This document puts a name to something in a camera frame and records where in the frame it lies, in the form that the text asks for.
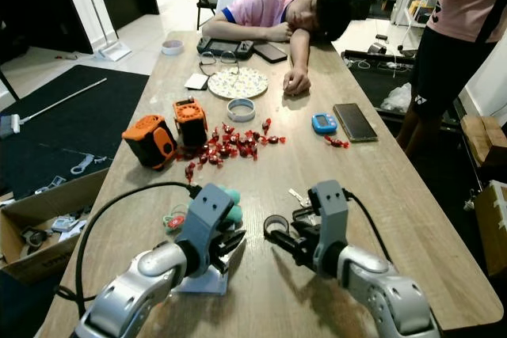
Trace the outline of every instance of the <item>blue sleeve trim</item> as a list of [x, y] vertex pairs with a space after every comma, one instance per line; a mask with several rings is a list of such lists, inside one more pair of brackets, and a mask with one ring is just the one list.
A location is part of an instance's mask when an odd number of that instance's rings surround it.
[[234, 16], [232, 16], [232, 13], [230, 12], [230, 10], [227, 7], [222, 9], [222, 12], [225, 15], [225, 18], [227, 19], [227, 21], [229, 21], [230, 23], [237, 24], [236, 20], [234, 19]]

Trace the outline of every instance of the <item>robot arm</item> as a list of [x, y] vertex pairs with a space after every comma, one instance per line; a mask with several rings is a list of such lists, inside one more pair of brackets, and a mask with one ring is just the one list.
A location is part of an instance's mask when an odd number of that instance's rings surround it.
[[[319, 183], [308, 195], [311, 207], [293, 214], [292, 226], [300, 238], [289, 235], [288, 222], [280, 215], [265, 220], [265, 238], [290, 252], [297, 265], [322, 277], [336, 277], [341, 287], [368, 308], [382, 338], [440, 337], [429, 304], [412, 279], [398, 274], [389, 261], [347, 245], [347, 198], [339, 183]], [[321, 224], [304, 222], [310, 214], [319, 215]], [[284, 229], [271, 230], [272, 224]]]
[[225, 273], [221, 256], [235, 249], [245, 231], [231, 231], [224, 219], [233, 199], [213, 184], [189, 206], [175, 243], [163, 242], [136, 256], [129, 269], [102, 289], [75, 329], [79, 338], [137, 336], [153, 306], [186, 276], [203, 275], [210, 265]]

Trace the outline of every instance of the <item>tape roll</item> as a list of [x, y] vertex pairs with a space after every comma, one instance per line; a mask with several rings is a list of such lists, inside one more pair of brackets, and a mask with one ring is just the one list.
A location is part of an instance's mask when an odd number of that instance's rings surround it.
[[162, 44], [162, 53], [164, 55], [179, 55], [183, 52], [183, 41], [168, 40]]
[[[237, 113], [233, 110], [233, 108], [238, 106], [246, 106], [247, 108], [250, 108], [251, 111]], [[255, 104], [250, 99], [246, 98], [233, 99], [227, 103], [227, 116], [229, 116], [229, 119], [234, 122], [247, 122], [248, 120], [252, 120], [255, 116]]]

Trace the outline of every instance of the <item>pink shirt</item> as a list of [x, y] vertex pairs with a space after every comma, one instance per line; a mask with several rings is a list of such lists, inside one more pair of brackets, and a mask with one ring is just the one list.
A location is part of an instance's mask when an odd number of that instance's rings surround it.
[[[482, 28], [486, 28], [486, 18], [496, 1], [438, 0], [436, 8], [428, 20], [428, 26], [443, 35], [474, 42]], [[503, 7], [503, 11], [500, 8], [499, 19], [499, 22], [493, 24], [493, 31], [489, 34], [487, 42], [499, 41], [503, 36], [507, 27], [507, 7]]]
[[292, 0], [234, 0], [222, 10], [227, 20], [248, 27], [273, 27], [285, 17]]

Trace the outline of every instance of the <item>smartphone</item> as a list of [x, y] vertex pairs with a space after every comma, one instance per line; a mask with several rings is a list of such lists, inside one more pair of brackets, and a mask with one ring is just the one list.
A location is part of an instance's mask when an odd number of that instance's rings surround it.
[[269, 63], [279, 63], [287, 59], [287, 55], [284, 51], [268, 43], [255, 44], [253, 46], [253, 51]]
[[357, 104], [335, 104], [333, 110], [351, 142], [375, 142], [379, 139]]

